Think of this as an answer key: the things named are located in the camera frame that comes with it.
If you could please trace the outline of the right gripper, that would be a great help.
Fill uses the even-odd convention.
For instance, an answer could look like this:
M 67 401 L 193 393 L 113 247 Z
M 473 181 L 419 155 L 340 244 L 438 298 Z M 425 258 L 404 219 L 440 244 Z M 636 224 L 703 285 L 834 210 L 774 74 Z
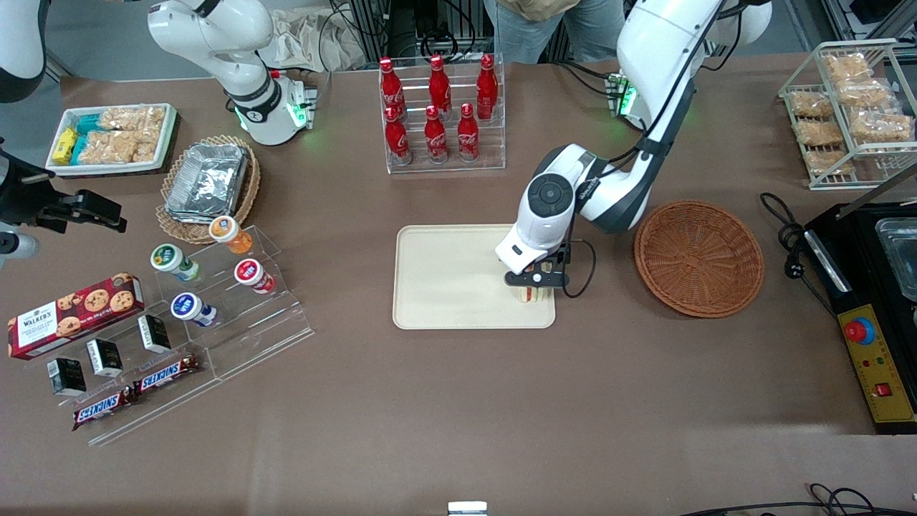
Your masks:
M 67 206 L 71 222 L 94 224 L 125 233 L 128 220 L 121 216 L 122 206 L 87 189 L 72 195 L 59 192 L 50 179 L 54 173 L 33 166 L 1 150 L 1 219 L 11 226 L 39 226 L 56 233 L 67 229 Z

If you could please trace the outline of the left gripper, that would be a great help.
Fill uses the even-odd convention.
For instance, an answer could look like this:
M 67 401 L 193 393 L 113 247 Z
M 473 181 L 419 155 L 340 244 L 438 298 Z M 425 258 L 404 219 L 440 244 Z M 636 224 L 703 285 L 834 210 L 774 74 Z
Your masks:
M 537 224 L 534 233 L 524 233 L 523 229 L 521 224 L 511 226 L 495 248 L 500 262 L 513 274 L 523 273 L 525 268 L 556 252 L 567 234 L 567 226 L 563 225 Z M 565 282 L 554 282 L 552 289 L 557 296 L 562 295 Z M 511 285 L 509 290 L 514 300 L 522 299 L 521 287 Z

